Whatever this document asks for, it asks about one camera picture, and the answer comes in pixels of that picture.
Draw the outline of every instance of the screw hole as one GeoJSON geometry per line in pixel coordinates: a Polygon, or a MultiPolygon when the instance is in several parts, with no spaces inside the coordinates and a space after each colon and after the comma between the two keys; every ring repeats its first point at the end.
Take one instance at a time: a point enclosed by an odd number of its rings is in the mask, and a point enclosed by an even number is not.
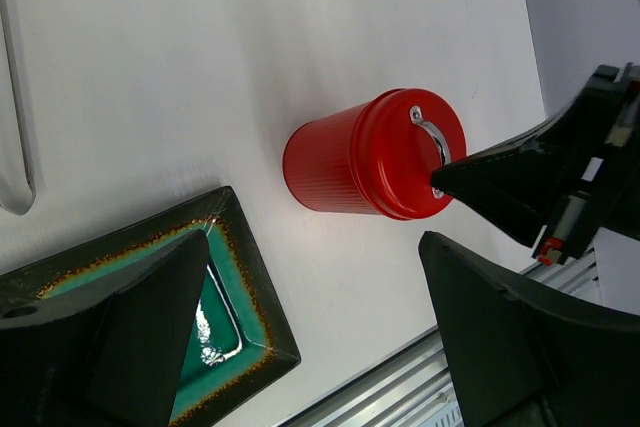
{"type": "Polygon", "coordinates": [[[34,305],[23,305],[22,307],[16,307],[15,309],[6,312],[2,317],[5,319],[14,319],[16,317],[25,317],[27,315],[35,314],[38,308],[34,305]]]}

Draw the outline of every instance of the metal handle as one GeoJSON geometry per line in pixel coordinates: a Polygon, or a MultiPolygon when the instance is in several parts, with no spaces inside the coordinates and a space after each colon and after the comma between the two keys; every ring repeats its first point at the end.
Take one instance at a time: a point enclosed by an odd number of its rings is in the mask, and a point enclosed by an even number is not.
{"type": "Polygon", "coordinates": [[[31,164],[22,125],[17,71],[6,0],[0,0],[0,208],[26,213],[35,199],[31,164]]]}
{"type": "MultiPolygon", "coordinates": [[[[431,136],[433,142],[436,144],[436,148],[438,149],[438,153],[440,154],[440,165],[447,165],[451,163],[451,151],[449,150],[449,144],[447,144],[447,139],[445,138],[442,131],[432,122],[428,120],[424,120],[422,117],[422,110],[417,105],[411,107],[409,111],[409,116],[411,117],[411,122],[418,127],[424,129],[424,131],[431,136]]],[[[433,191],[433,196],[436,199],[441,199],[444,197],[444,192],[441,190],[435,189],[431,187],[433,191]]]]}

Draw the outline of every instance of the green glazed dish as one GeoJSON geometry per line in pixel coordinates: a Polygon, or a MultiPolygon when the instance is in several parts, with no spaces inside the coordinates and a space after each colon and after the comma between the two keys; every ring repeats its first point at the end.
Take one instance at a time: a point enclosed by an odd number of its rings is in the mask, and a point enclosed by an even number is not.
{"type": "Polygon", "coordinates": [[[210,262],[172,427],[208,427],[290,371],[300,353],[242,209],[223,187],[0,277],[0,311],[55,296],[203,230],[210,262]]]}

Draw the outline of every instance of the brown speckled rim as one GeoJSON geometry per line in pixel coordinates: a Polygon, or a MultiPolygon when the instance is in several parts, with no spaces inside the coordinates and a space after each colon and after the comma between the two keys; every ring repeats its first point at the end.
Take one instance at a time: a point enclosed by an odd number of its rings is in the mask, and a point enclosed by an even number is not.
{"type": "Polygon", "coordinates": [[[202,399],[172,427],[209,427],[300,363],[300,352],[231,187],[221,187],[129,227],[0,276],[0,312],[34,302],[70,276],[158,242],[195,222],[215,220],[267,333],[264,356],[202,399]]]}

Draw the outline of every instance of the black plastic part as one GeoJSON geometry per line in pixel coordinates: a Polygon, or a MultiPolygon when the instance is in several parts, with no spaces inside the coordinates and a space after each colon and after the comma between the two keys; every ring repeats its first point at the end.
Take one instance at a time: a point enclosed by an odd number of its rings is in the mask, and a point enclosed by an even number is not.
{"type": "Polygon", "coordinates": [[[425,233],[419,252],[466,427],[640,425],[640,317],[440,234],[425,233]]]}
{"type": "Polygon", "coordinates": [[[436,170],[433,187],[464,202],[534,256],[550,238],[562,241],[560,263],[581,257],[601,226],[640,238],[640,68],[600,66],[571,106],[506,142],[436,170]],[[620,123],[630,131],[613,145],[620,123]],[[602,159],[592,180],[583,174],[602,159]],[[586,200],[576,217],[563,217],[572,197],[586,200]]]}
{"type": "Polygon", "coordinates": [[[0,424],[166,427],[209,259],[202,231],[0,318],[0,424]]]}

